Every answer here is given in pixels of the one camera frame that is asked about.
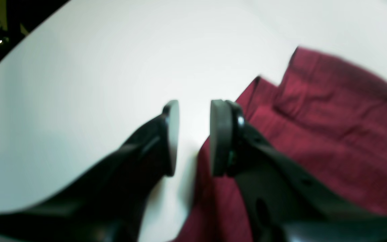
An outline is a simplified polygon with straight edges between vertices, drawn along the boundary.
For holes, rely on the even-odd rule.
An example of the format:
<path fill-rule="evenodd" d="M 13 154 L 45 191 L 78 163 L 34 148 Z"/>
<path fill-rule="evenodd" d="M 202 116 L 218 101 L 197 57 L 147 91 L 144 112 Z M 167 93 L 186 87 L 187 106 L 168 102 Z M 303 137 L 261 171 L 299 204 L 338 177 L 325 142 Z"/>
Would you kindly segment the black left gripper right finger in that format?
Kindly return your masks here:
<path fill-rule="evenodd" d="M 212 100 L 212 176 L 235 179 L 255 242 L 387 242 L 387 216 L 332 192 L 278 152 L 239 104 Z"/>

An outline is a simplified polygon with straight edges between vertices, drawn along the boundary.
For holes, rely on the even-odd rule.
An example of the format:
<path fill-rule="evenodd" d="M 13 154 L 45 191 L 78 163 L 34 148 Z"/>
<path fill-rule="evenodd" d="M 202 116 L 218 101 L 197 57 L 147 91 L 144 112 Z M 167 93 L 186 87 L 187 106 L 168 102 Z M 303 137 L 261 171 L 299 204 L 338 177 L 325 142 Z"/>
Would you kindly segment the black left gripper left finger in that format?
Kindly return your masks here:
<path fill-rule="evenodd" d="M 135 242 L 152 189 L 175 173 L 179 102 L 55 195 L 0 213 L 0 242 Z"/>

